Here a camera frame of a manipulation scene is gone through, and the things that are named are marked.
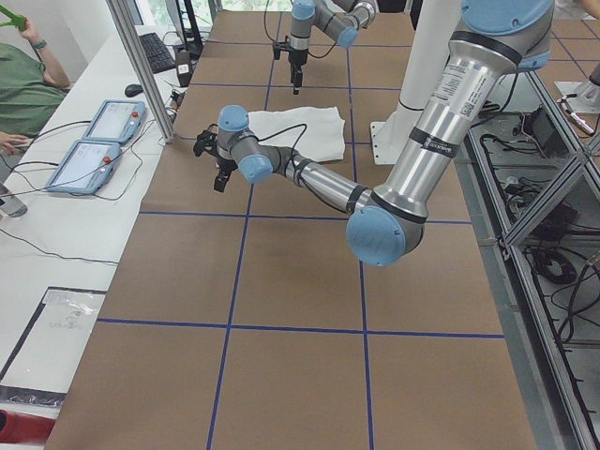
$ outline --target blue grid line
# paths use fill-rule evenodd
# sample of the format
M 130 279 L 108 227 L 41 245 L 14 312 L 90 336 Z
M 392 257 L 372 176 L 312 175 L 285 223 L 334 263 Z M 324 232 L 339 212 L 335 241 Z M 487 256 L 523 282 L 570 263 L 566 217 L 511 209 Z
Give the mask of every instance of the blue grid line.
M 210 38 L 206 40 L 206 44 L 221 44 L 221 45 L 268 45 L 271 47 L 273 44 L 271 42 L 231 42 L 225 40 L 211 40 Z M 331 47 L 331 44 L 320 44 L 320 43 L 310 43 L 311 47 Z M 353 44 L 353 48 L 384 48 L 384 49 L 410 49 L 411 45 L 402 45 L 402 44 Z
M 277 24 L 277 33 L 276 37 L 279 36 L 279 29 L 281 28 L 281 17 L 283 14 L 279 13 L 279 22 Z M 273 79 L 273 69 L 275 67 L 275 60 L 271 61 L 271 73 L 269 74 L 269 86 L 266 91 L 266 97 L 264 99 L 264 108 L 266 109 L 266 105 L 269 101 L 269 91 L 271 90 L 271 80 Z M 213 445 L 213 437 L 215 435 L 215 424 L 217 423 L 217 412 L 218 412 L 218 403 L 220 400 L 221 386 L 223 383 L 223 375 L 225 373 L 225 362 L 227 359 L 227 350 L 229 348 L 229 339 L 232 332 L 232 324 L 233 324 L 233 313 L 235 311 L 235 299 L 237 297 L 237 289 L 239 286 L 239 280 L 242 270 L 242 261 L 244 260 L 244 248 L 246 247 L 246 239 L 248 237 L 248 224 L 250 222 L 250 211 L 252 209 L 252 196 L 254 194 L 254 186 L 250 187 L 250 192 L 247 198 L 247 208 L 246 208 L 246 219 L 244 221 L 244 231 L 242 233 L 242 242 L 240 244 L 240 253 L 237 259 L 237 267 L 235 268 L 235 281 L 233 283 L 233 292 L 232 292 L 232 303 L 229 310 L 229 317 L 227 319 L 227 330 L 225 332 L 225 342 L 223 343 L 223 353 L 221 355 L 221 363 L 218 370 L 218 380 L 217 380 L 217 389 L 215 392 L 215 401 L 213 403 L 213 413 L 210 421 L 210 428 L 208 430 L 208 438 L 206 440 L 206 450 L 211 450 Z
M 237 330 L 249 331 L 282 331 L 293 333 L 323 333 L 326 335 L 362 335 L 361 330 L 346 330 L 343 328 L 311 328 L 294 326 L 271 326 L 271 325 L 232 325 Z
M 200 86 L 200 87 L 275 87 L 277 89 L 289 89 L 290 86 L 288 84 L 243 84 L 240 82 L 191 82 L 189 84 L 190 86 Z M 302 86 L 303 89 L 327 89 L 327 90 L 331 90 L 331 89 L 336 89 L 338 91 L 341 90 L 347 90 L 348 86 L 314 86 L 314 85 L 303 85 Z M 353 89 L 355 90 L 361 90 L 361 91 L 392 91 L 392 92 L 400 92 L 400 88 L 399 87 L 369 87 L 369 86 L 362 86 L 362 87 L 354 87 Z
M 590 30 L 594 36 L 596 36 L 596 39 L 600 39 L 600 37 L 596 34 L 596 32 L 593 31 L 593 29 L 588 25 L 588 21 L 582 21 L 582 22 L 586 26 L 586 28 L 588 30 Z
M 268 87 L 268 84 L 243 84 L 240 82 L 191 82 L 189 85 L 204 87 Z
M 556 39 L 563 39 L 563 40 L 597 40 L 598 37 L 558 37 L 558 35 L 557 35 Z
M 575 63 L 579 71 L 585 76 L 585 70 L 583 70 L 583 68 L 579 65 L 579 61 L 573 57 L 573 54 L 571 54 L 571 52 L 569 52 L 569 49 L 567 49 L 566 46 L 563 44 L 563 40 L 559 37 L 556 37 L 556 34 L 554 32 L 552 32 L 552 35 L 554 35 L 556 40 L 558 40 L 559 44 L 561 44 L 561 46 L 564 48 L 567 54 L 571 57 L 571 60 Z
M 97 322 L 102 323 L 118 323 L 123 325 L 155 325 L 155 326 L 176 326 L 176 327 L 190 327 L 190 328 L 219 328 L 226 329 L 225 323 L 204 323 L 204 322 L 169 322 L 169 321 L 141 321 L 133 319 L 109 319 L 109 318 L 98 318 Z
M 365 269 L 362 262 L 358 264 L 360 271 L 360 298 L 363 312 L 363 348 L 365 351 L 365 384 L 367 386 L 367 420 L 368 420 L 368 448 L 375 449 L 375 431 L 373 421 L 373 400 L 371 394 L 371 369 L 368 354 L 368 316 L 367 316 L 367 293 L 365 287 Z
M 348 73 L 348 100 L 350 102 L 350 131 L 352 135 L 352 142 L 356 141 L 354 131 L 354 106 L 353 106 L 353 82 L 352 82 L 352 71 L 350 64 L 350 51 L 346 51 L 346 69 Z M 356 162 L 356 145 L 352 144 L 352 169 L 354 181 L 358 179 L 358 167 Z M 363 319 L 363 353 L 365 356 L 365 390 L 367 396 L 367 432 L 368 432 L 368 448 L 369 450 L 375 450 L 375 437 L 373 432 L 373 409 L 372 409 L 372 395 L 371 395 L 371 375 L 370 375 L 370 363 L 368 357 L 368 322 L 367 322 L 367 297 L 365 295 L 365 277 L 363 270 L 363 263 L 358 262 L 358 270 L 360 277 L 360 299 L 361 299 L 361 312 Z
M 140 214 L 145 216 L 194 216 L 202 218 L 245 218 L 244 214 L 228 214 L 228 213 L 194 213 L 194 212 L 177 212 L 177 211 L 140 211 Z
M 274 219 L 287 219 L 287 220 L 328 220 L 328 221 L 340 221 L 345 222 L 348 220 L 347 217 L 318 217 L 318 216 L 269 216 L 269 215 L 250 215 L 251 218 L 274 218 Z
M 364 290 L 364 271 L 361 268 L 361 290 Z M 363 324 L 366 323 L 367 314 L 363 316 Z M 504 335 L 495 333 L 448 333 L 435 331 L 391 331 L 391 330 L 369 330 L 351 328 L 319 328 L 310 326 L 276 326 L 276 325 L 251 325 L 210 322 L 175 322 L 175 321 L 145 321 L 134 319 L 99 318 L 98 322 L 124 324 L 124 325 L 149 325 L 149 326 L 171 326 L 181 328 L 216 328 L 221 330 L 236 329 L 245 331 L 277 331 L 286 333 L 315 333 L 328 335 L 369 335 L 369 336 L 404 336 L 409 338 L 469 338 L 469 339 L 504 339 Z
M 227 359 L 227 350 L 229 348 L 229 339 L 232 332 L 232 323 L 233 323 L 233 312 L 235 310 L 235 298 L 237 297 L 237 288 L 239 286 L 240 273 L 242 269 L 242 261 L 244 260 L 244 248 L 246 246 L 246 238 L 248 237 L 248 223 L 249 223 L 249 211 L 250 206 L 252 205 L 252 192 L 253 189 L 250 190 L 247 199 L 247 217 L 244 221 L 244 230 L 242 232 L 242 242 L 240 244 L 240 252 L 237 258 L 237 266 L 235 268 L 235 279 L 233 282 L 233 292 L 232 292 L 232 302 L 230 304 L 229 316 L 227 319 L 226 331 L 225 331 L 225 341 L 223 342 L 223 352 L 221 354 L 221 362 L 218 368 L 218 378 L 217 378 L 217 389 L 215 391 L 215 400 L 213 402 L 213 413 L 211 415 L 210 420 L 210 428 L 208 429 L 208 438 L 206 440 L 206 450 L 210 450 L 213 444 L 213 436 L 215 434 L 215 424 L 217 422 L 217 411 L 218 411 L 218 402 L 220 399 L 221 386 L 223 384 L 223 375 L 225 372 L 225 361 Z
M 467 338 L 467 339 L 504 339 L 504 335 L 485 333 L 438 333 L 434 331 L 375 331 L 367 332 L 371 336 L 404 336 L 409 338 Z
M 473 225 L 470 220 L 427 220 L 427 223 L 445 224 L 445 225 Z
M 232 213 L 202 213 L 202 212 L 171 212 L 171 211 L 140 211 L 145 216 L 187 216 L 200 218 L 271 218 L 280 220 L 327 220 L 327 221 L 346 221 L 347 217 L 326 217 L 326 216 L 271 216 L 266 214 L 232 214 Z M 473 225 L 469 220 L 428 220 L 428 224 L 445 225 Z

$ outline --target wall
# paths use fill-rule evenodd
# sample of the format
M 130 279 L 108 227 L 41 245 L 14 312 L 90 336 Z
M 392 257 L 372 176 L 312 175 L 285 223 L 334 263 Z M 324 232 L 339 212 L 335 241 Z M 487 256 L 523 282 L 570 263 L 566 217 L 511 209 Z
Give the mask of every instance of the wall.
M 72 82 L 114 29 L 105 0 L 2 0 L 2 4 L 36 23 Z M 35 57 L 14 27 L 0 28 L 0 40 Z

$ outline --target keyboard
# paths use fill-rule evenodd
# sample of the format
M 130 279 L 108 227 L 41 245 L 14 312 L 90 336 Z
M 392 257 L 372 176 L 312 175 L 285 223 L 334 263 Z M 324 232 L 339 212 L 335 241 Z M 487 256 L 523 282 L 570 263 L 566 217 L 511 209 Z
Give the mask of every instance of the keyboard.
M 143 51 L 146 53 L 152 73 L 164 72 L 170 68 L 175 68 L 175 62 L 171 52 L 156 33 L 141 35 Z

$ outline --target white desk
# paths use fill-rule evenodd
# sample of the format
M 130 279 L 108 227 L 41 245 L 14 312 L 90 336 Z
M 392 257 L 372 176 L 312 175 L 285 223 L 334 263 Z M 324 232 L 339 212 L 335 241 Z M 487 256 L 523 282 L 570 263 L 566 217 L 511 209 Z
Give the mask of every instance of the white desk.
M 162 30 L 142 27 L 141 33 Z M 174 70 L 155 76 L 158 89 L 165 101 L 172 86 L 178 85 Z M 138 83 L 128 61 L 119 36 L 111 36 L 90 63 L 87 70 L 68 93 L 44 129 L 94 117 L 106 98 L 125 98 L 128 84 Z M 144 100 L 144 95 L 134 99 Z M 153 119 L 148 109 L 145 124 Z M 85 125 L 57 130 L 40 138 L 23 156 L 26 161 L 59 162 L 74 141 L 80 139 Z M 160 158 L 163 141 L 158 126 L 154 124 L 135 144 L 134 151 L 143 165 L 125 195 L 118 201 L 95 197 L 71 197 L 46 192 L 23 194 L 19 197 L 27 204 L 28 212 L 18 218 L 2 217 L 0 228 L 23 237 L 46 251 L 68 257 L 84 257 L 118 262 L 138 215 L 145 194 Z M 126 152 L 119 161 L 109 184 L 98 194 L 113 198 L 126 188 L 139 160 Z M 53 167 L 26 165 L 19 170 L 37 188 L 43 188 L 53 172 Z M 18 175 L 6 181 L 12 192 L 31 190 Z M 0 273 L 0 367 L 29 322 L 40 299 L 49 286 L 82 288 L 106 291 L 113 279 L 115 265 L 97 262 L 63 261 L 44 256 L 23 242 L 0 234 L 2 271 Z M 65 380 L 65 390 L 70 385 Z M 19 407 L 0 403 L 0 409 L 37 413 L 55 417 L 57 410 Z M 0 450 L 13 449 L 13 445 L 0 444 Z M 21 446 L 20 448 L 37 448 Z

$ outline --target white pillar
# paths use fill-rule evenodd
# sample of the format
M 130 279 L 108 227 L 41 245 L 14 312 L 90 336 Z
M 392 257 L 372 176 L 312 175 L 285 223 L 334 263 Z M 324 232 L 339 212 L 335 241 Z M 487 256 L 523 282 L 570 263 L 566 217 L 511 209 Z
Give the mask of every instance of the white pillar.
M 448 59 L 448 40 L 460 19 L 461 3 L 424 0 L 397 108 L 386 122 L 371 123 L 375 164 L 396 163 L 427 105 Z

